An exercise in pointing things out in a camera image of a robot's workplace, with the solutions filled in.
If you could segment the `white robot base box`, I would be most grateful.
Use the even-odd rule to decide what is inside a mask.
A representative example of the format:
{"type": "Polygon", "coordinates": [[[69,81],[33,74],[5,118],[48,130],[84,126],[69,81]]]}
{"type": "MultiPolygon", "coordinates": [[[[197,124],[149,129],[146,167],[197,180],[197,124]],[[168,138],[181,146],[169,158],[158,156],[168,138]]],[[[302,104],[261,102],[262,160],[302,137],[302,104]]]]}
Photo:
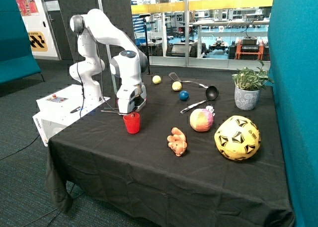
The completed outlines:
{"type": "Polygon", "coordinates": [[[82,86],[72,84],[36,100],[40,111],[33,116],[33,121],[44,146],[48,145],[51,137],[109,99],[83,95],[82,86]],[[78,107],[81,107],[80,111],[70,113],[78,107]]]}

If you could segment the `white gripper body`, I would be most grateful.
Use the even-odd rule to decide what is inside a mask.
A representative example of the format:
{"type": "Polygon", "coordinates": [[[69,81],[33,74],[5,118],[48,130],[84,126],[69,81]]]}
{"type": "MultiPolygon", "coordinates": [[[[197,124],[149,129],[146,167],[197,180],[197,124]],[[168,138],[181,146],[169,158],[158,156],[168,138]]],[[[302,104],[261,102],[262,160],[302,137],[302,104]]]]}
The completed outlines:
{"type": "Polygon", "coordinates": [[[144,84],[121,85],[116,94],[119,112],[128,114],[141,110],[146,104],[147,92],[144,84]]]}

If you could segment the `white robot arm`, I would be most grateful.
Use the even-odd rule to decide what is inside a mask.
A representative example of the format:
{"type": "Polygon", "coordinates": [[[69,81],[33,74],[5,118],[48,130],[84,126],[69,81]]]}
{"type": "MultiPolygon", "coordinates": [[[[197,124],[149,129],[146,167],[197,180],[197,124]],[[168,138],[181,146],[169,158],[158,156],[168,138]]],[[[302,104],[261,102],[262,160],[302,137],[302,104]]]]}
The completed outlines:
{"type": "Polygon", "coordinates": [[[72,16],[70,27],[78,36],[78,53],[84,57],[69,70],[72,78],[83,86],[81,103],[86,107],[96,107],[104,102],[100,84],[92,76],[101,73],[108,62],[111,73],[121,78],[121,86],[116,93],[119,112],[140,111],[147,99],[141,78],[149,67],[147,56],[99,9],[72,16]]]}

